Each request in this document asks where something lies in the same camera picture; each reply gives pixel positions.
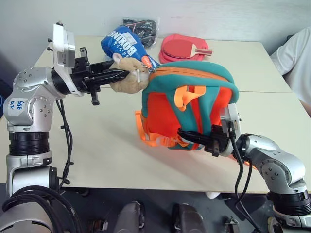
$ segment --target orange strap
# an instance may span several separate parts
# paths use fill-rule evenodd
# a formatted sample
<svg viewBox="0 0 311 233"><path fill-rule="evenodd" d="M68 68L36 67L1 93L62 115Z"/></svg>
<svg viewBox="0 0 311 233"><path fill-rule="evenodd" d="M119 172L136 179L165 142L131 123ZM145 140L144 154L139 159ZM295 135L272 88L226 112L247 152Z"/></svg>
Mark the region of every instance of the orange strap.
<svg viewBox="0 0 311 233"><path fill-rule="evenodd" d="M187 86L181 86L176 89L174 103L180 111L185 111L186 105L191 100L199 98L206 93L206 86L195 86L194 92L187 91Z"/></svg>
<svg viewBox="0 0 311 233"><path fill-rule="evenodd" d="M142 123L141 123L140 115L141 115L141 111L135 111L136 125L137 125L139 136L140 136L141 140L144 143L146 143L147 145L149 145L151 147L156 147L156 146L159 146L159 144L158 144L158 142L159 142L161 145L166 146L166 147L173 147L177 143L179 145L181 145L182 147L185 147L189 144L187 142L182 141L179 136L177 136L176 138L168 138L168 137L164 137L158 133L149 133L149 140L147 140L146 139L146 133L145 133L143 126L142 126Z"/></svg>

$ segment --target stuffed toy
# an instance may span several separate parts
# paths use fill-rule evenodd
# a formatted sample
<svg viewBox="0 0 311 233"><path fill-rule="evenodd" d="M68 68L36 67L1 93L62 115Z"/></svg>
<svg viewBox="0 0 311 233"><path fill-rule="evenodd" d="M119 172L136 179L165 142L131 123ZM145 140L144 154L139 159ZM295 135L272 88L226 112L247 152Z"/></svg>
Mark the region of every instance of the stuffed toy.
<svg viewBox="0 0 311 233"><path fill-rule="evenodd" d="M115 92L128 94L137 93L147 88L149 71L139 60L128 57L123 58L120 54L114 53L112 59L115 61L110 68L129 70L130 73L121 81L111 83L110 86Z"/></svg>

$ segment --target ping pong paddle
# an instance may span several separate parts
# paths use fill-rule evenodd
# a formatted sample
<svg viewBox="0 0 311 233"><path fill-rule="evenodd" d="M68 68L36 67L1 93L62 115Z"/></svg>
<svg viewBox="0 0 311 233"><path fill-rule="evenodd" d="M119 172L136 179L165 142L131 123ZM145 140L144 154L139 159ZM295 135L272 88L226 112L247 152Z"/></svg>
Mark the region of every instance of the ping pong paddle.
<svg viewBox="0 0 311 233"><path fill-rule="evenodd" d="M170 40L164 45L163 51L170 57L180 59L189 59L197 54L211 56L213 52L213 50L198 49L188 40Z"/></svg>

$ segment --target white label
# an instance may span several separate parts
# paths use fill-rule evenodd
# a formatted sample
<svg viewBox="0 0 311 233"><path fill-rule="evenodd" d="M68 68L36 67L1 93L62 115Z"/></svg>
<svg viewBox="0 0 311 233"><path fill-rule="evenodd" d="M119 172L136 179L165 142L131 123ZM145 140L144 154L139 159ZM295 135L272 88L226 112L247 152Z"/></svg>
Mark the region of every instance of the white label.
<svg viewBox="0 0 311 233"><path fill-rule="evenodd" d="M129 32L123 33L122 35L126 38L128 42L130 42L131 45L137 44L137 41Z"/></svg>
<svg viewBox="0 0 311 233"><path fill-rule="evenodd" d="M26 98L11 98L8 105L8 115L13 117L19 116L26 108L26 101Z"/></svg>

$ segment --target person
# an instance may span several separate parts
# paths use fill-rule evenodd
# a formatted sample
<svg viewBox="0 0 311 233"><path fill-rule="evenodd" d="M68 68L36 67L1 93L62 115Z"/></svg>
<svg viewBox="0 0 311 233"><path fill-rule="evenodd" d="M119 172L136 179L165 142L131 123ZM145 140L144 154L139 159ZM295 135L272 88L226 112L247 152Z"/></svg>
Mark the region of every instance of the person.
<svg viewBox="0 0 311 233"><path fill-rule="evenodd" d="M270 58L311 117L311 27L293 35Z"/></svg>

